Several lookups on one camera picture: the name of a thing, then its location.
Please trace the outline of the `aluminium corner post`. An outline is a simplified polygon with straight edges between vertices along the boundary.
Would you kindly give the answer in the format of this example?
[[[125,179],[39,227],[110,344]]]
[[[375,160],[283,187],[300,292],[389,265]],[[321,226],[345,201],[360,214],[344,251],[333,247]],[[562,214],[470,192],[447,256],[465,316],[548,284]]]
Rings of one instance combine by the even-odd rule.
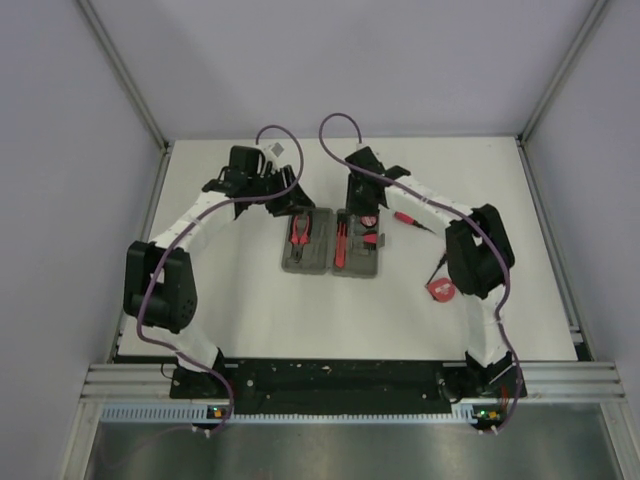
[[[93,2],[88,0],[75,0],[73,4],[100,49],[114,78],[124,92],[133,112],[136,114],[155,146],[161,152],[167,151],[170,141],[162,133],[141,90],[112,40],[104,22],[100,18]]]
[[[547,83],[541,97],[536,102],[532,113],[529,115],[522,131],[517,139],[521,145],[526,144],[535,134],[539,125],[551,109],[554,101],[575,70],[581,56],[586,51],[592,38],[606,18],[614,1],[592,1],[588,13],[581,23],[580,28],[573,37],[568,49],[563,55],[551,79]]]

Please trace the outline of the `left aluminium corner post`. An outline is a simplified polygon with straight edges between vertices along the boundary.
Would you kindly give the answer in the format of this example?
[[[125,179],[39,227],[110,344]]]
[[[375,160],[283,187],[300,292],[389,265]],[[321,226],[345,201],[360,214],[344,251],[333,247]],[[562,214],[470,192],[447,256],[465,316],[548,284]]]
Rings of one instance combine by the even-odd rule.
[[[100,49],[114,78],[124,92],[133,112],[136,114],[155,146],[161,152],[167,151],[170,141],[162,133],[141,90],[112,40],[104,22],[100,18],[93,2],[88,0],[75,0],[73,4]]]

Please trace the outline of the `red electrical tape roll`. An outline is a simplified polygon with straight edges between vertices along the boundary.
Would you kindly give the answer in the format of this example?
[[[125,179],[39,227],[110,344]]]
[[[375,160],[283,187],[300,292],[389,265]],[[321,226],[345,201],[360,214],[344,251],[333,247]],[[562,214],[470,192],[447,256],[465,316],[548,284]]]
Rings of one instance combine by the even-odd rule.
[[[360,224],[366,230],[376,229],[378,226],[379,219],[377,216],[361,216]]]

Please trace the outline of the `right aluminium corner post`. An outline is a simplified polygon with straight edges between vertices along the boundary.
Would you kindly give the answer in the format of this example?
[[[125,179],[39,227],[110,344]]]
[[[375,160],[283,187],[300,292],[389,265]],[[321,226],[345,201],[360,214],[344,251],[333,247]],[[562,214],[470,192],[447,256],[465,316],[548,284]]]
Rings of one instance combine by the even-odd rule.
[[[563,55],[551,79],[547,83],[541,97],[536,102],[532,113],[529,115],[522,131],[517,139],[521,145],[526,144],[535,134],[539,125],[551,109],[554,101],[575,70],[581,56],[586,51],[592,38],[606,18],[614,1],[592,1],[588,13],[581,23],[580,28],[573,37],[568,49]]]

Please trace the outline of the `red tape measure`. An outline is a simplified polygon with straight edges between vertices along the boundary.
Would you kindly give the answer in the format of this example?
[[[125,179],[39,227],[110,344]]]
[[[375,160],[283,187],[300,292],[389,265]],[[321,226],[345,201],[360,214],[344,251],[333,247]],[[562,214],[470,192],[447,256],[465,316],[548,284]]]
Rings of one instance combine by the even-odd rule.
[[[426,290],[432,299],[439,303],[451,301],[456,294],[456,287],[453,282],[446,277],[432,280],[426,285]]]

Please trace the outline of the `red hex key holder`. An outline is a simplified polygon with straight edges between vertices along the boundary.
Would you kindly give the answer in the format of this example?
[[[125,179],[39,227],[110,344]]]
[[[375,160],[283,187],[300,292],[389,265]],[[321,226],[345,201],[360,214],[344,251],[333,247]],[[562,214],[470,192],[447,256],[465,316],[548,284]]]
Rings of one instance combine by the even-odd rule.
[[[375,251],[377,249],[377,243],[378,236],[375,233],[362,236],[363,247],[368,251]]]

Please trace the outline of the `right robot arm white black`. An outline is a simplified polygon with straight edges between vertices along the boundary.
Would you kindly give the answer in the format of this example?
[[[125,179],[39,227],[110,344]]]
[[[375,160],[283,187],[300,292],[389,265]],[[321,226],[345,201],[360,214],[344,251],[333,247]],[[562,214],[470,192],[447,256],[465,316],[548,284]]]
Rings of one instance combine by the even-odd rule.
[[[461,374],[439,381],[453,400],[471,392],[487,396],[504,375],[522,383],[519,358],[510,342],[502,310],[511,293],[510,270],[515,255],[497,208],[470,207],[448,199],[419,182],[401,166],[389,169],[365,148],[350,155],[347,210],[373,215],[384,207],[405,213],[445,243],[447,278],[461,294],[468,328]]]

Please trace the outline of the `grey plastic tool case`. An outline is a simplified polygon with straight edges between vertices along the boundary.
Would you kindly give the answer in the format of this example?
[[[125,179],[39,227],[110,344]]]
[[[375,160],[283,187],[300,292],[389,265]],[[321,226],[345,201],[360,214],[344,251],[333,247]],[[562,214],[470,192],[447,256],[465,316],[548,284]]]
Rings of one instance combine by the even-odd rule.
[[[291,257],[291,226],[296,215],[311,216],[309,243],[304,246],[302,259],[296,263]],[[381,232],[379,215],[354,215],[344,209],[333,211],[329,208],[315,208],[292,215],[288,219],[281,267],[287,273],[322,275],[329,272],[335,276],[372,279],[378,275],[379,254],[385,244]],[[334,266],[337,218],[346,215],[348,219],[348,240],[346,244],[346,264],[343,269]],[[360,224],[361,216],[377,216],[376,229],[366,230]],[[375,233],[378,236],[377,249],[368,251],[363,247],[362,236]]]

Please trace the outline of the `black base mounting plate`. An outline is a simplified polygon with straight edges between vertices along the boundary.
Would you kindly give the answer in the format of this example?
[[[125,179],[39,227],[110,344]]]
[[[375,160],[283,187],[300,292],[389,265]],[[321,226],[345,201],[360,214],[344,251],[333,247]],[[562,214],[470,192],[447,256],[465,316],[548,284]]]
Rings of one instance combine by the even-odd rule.
[[[237,414],[448,413],[467,399],[523,398],[522,373],[510,358],[475,360],[328,360],[227,357],[213,374],[177,367],[170,396],[234,401]]]

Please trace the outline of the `aluminium front frame rail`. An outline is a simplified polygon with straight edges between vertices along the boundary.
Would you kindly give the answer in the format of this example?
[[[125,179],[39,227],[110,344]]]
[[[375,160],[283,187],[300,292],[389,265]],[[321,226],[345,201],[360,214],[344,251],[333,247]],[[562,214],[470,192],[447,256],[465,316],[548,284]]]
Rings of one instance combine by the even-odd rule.
[[[95,364],[81,390],[83,401],[165,401],[172,364]],[[612,362],[524,362],[525,403],[622,402],[626,392]]]

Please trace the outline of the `red black pliers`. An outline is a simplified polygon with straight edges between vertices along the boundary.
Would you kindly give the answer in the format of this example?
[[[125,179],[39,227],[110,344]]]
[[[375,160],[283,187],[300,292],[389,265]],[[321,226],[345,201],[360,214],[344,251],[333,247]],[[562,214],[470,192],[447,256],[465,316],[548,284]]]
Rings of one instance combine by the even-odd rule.
[[[309,243],[311,216],[309,214],[296,215],[292,221],[290,243],[291,257],[298,263],[302,259],[304,246]]]

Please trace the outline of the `red utility knife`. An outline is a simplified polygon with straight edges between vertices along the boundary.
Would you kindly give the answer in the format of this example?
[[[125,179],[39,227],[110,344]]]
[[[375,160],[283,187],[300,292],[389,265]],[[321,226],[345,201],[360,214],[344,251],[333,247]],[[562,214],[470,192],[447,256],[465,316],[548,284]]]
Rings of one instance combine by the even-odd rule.
[[[348,240],[348,219],[346,215],[337,218],[334,266],[343,269],[346,264],[346,244]]]

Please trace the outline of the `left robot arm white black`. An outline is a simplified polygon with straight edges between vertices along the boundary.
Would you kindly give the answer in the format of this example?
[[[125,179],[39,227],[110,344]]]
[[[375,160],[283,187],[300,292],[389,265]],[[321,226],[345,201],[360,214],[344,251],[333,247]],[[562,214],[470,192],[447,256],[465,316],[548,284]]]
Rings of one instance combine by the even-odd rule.
[[[315,207],[289,165],[278,170],[271,162],[263,170],[227,166],[171,227],[151,241],[133,242],[126,255],[123,308],[136,319],[139,339],[172,352],[194,371],[194,387],[209,397],[224,390],[227,374],[215,365],[219,348],[194,323],[193,263],[219,231],[252,205],[263,205],[274,217]]]

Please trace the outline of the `red black screwdriver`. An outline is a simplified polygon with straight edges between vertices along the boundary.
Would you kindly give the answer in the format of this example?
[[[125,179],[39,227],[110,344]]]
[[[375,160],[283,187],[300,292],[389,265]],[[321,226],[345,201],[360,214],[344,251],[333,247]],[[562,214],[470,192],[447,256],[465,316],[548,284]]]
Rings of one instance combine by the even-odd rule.
[[[393,218],[406,224],[406,225],[410,225],[413,226],[415,228],[421,229],[421,230],[425,230],[428,231],[430,233],[433,233],[433,230],[426,227],[425,225],[421,224],[420,222],[418,222],[417,220],[415,220],[413,217],[403,213],[403,212],[399,212],[399,211],[395,211],[393,213]]]
[[[446,264],[446,262],[447,262],[447,256],[446,256],[446,254],[443,254],[441,256],[441,258],[438,260],[438,263],[436,264],[436,266],[435,266],[433,272],[431,273],[430,277],[426,281],[427,284],[431,283],[434,280],[436,274]]]

